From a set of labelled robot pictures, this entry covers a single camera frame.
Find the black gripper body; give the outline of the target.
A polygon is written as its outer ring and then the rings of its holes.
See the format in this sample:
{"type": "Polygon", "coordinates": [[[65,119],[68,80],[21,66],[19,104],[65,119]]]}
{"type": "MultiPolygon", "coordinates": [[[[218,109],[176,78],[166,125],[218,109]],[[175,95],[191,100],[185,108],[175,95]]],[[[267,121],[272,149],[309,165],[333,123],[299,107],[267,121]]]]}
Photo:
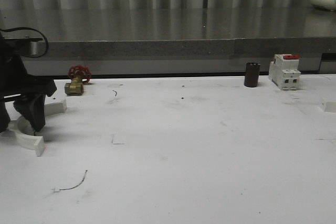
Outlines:
{"type": "Polygon", "coordinates": [[[22,57],[40,58],[48,52],[46,36],[5,38],[1,36],[1,102],[15,101],[26,95],[52,96],[57,90],[53,78],[29,74],[22,57]]]}

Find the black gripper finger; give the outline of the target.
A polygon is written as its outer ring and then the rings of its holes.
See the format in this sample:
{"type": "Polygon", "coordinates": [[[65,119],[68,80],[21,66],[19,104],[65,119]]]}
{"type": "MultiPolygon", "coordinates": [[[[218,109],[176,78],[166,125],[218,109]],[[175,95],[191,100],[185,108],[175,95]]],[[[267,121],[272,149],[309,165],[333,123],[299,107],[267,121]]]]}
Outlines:
{"type": "Polygon", "coordinates": [[[8,128],[8,124],[10,122],[10,117],[6,110],[6,106],[4,102],[0,103],[0,132],[4,132],[8,128]]]}
{"type": "Polygon", "coordinates": [[[27,94],[14,101],[14,108],[39,132],[45,126],[45,94],[27,94]]]}

